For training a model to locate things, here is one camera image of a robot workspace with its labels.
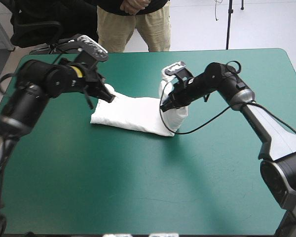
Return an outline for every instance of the table surface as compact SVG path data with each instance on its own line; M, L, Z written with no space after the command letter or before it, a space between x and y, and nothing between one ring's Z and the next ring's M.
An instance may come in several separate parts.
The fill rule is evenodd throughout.
M162 68L180 60L195 76L211 62L239 61L257 102L296 129L296 73L281 49L110 54L99 72L118 92L157 97ZM180 131L226 106L217 92L193 102ZM261 142L241 113L172 138L91 125L92 113L83 95L63 94L21 139L5 173L6 233L271 235L278 227L284 211L260 176Z

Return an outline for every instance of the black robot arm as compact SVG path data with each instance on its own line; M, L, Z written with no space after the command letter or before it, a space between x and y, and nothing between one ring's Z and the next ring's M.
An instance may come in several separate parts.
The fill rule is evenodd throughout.
M196 77L183 62L171 65L165 73L175 75L178 82L160 108L167 111L187 106L218 91L233 110L240 111L262 141L259 153L259 159L263 160L262 178L281 208L286 210L274 236L296 237L296 134L286 131L255 103L255 94L239 78L241 67L236 63L238 71L228 64L211 63Z
M61 59L58 65L38 60L26 62L16 73L16 90L0 113L0 199L4 168L19 139L31 132L50 98L62 93L84 93L111 102L114 96L104 86L97 63L108 58L105 49L87 36L76 39L81 53L71 62ZM6 220L0 214L0 236Z

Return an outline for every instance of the white cloth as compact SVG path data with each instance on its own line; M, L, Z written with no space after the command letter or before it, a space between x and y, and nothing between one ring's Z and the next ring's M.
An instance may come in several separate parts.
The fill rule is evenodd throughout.
M163 78L159 87L159 96L161 96L164 86L170 81ZM164 126L160 118L160 99L149 97L132 98L116 92L109 84L105 84L105 86L111 94L115 95L115 98L111 103L99 99L95 112L91 116L91 123L150 132L161 136L174 136L174 133ZM167 98L171 91L172 84L169 83L164 90L163 100ZM161 113L164 122L172 131L179 129L188 114L187 107L170 109Z

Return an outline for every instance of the white floor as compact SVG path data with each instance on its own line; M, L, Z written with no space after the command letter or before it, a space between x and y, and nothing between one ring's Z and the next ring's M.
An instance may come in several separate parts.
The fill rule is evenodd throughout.
M229 49L282 48L296 70L296 0L233 1ZM171 51L225 49L229 1L217 6L214 0L171 0ZM0 5L0 20L12 33L10 14ZM147 51L137 32L126 46L126 52ZM13 71L28 49L17 48L11 54L3 73Z

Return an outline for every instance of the cable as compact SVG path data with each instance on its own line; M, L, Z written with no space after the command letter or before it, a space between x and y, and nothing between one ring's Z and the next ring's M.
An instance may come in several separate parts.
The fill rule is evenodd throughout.
M223 0L221 0L221 1L214 0L214 1L215 1L215 19L216 19L216 21L218 21L218 18L217 18L217 3L218 3L218 2L219 2L219 3L222 3Z
M285 123L283 120L281 120L280 118L278 118L277 116L275 116L273 113L271 113L268 109L266 109L265 107L263 107L260 104L257 103L253 103L253 102L239 102L236 104L233 104L232 106L228 106L227 108L225 108L223 111L221 111L219 114L217 114L216 116L214 116L213 118L211 118L210 120L208 120L206 123L202 124L201 126L189 131L189 132L175 132L173 130L171 130L165 123L165 121L163 120L162 117L162 113L161 113L161 103L162 103L162 97L164 95L164 90L166 88L166 86L169 84L169 82L164 86L163 90L162 90L162 94L161 94L161 98L160 98L160 103L159 103L159 114L160 114L160 118L162 123L164 124L164 126L172 133L174 134L178 134L178 135L186 135L186 134L190 134L193 133L199 129L201 129L202 127L206 126L207 124L209 124L210 122L212 122L213 120L215 120L216 118L218 118L219 116L221 116L224 112L226 112L228 109L230 109L232 106L235 106L237 104L243 104L243 105L253 105L253 106L257 106L261 109L263 109L264 111L266 111L270 116L272 116L273 118L275 118L277 121L279 121L281 124L283 124L284 126L286 126L287 128L289 128L293 133L296 134L296 130L294 128L292 128L291 126L289 126L287 123Z
M2 155L1 155L1 160L2 160L2 166L1 166L1 174L0 174L0 205L1 205L1 196L2 196L2 187L3 187L3 175L4 175L4 169L5 169L5 164L6 162L4 161L5 159L5 142L6 139L3 137L2 138Z
M4 76L2 76L2 77L0 78L0 93L1 93L2 95L5 95L5 96L6 96L6 91L4 91L3 88L1 87L1 83L2 83L4 80L6 80L6 79L8 79L8 78L12 78L12 77L14 77L14 76L16 76L15 73L8 73L8 74L6 74L6 75L4 75Z
M213 120L215 120L216 118L218 118L220 115L222 115L224 112L226 112L228 109L230 109L231 107L228 106L227 108L225 108L223 111L221 111L219 114L217 114L216 116L214 116L213 118L211 118L210 120L208 120L206 123L202 124L201 126L189 131L189 132L175 132L175 131L172 131L165 123L165 121L163 120L163 117L162 117L162 113L161 113L161 103L162 103L162 97L163 97L163 94L164 94L164 90L166 88L166 86L169 84L169 82L164 86L163 90L162 90L162 94L161 94L161 98L160 98L160 103L159 103L159 113L160 113L160 117L161 117L161 121L162 123L164 124L164 126L172 133L174 134L178 134L178 135L186 135L186 134L190 134L190 133L193 133L199 129L201 129L202 127L206 126L207 124L209 124L210 122L212 122Z
M253 105L253 106L257 106L261 109L263 109L264 111L266 111L269 115L271 115L273 118L275 118L276 120L278 120L281 124L285 125L286 127L288 127L292 132L294 132L296 134L296 130L294 128L292 128L291 126L289 126L287 123L285 123L283 120L281 120L280 118L278 118L277 116L275 116L273 113L271 113L269 110L267 110L265 107L263 107L262 105L259 105L257 103L253 103L253 102L247 102L245 103L247 105Z
M63 56L65 53L67 53L67 52L62 52L61 54L59 54L59 55L56 57L56 59L55 59L51 64L52 64L52 65L55 64L55 63L57 62L57 60L58 60L61 56Z

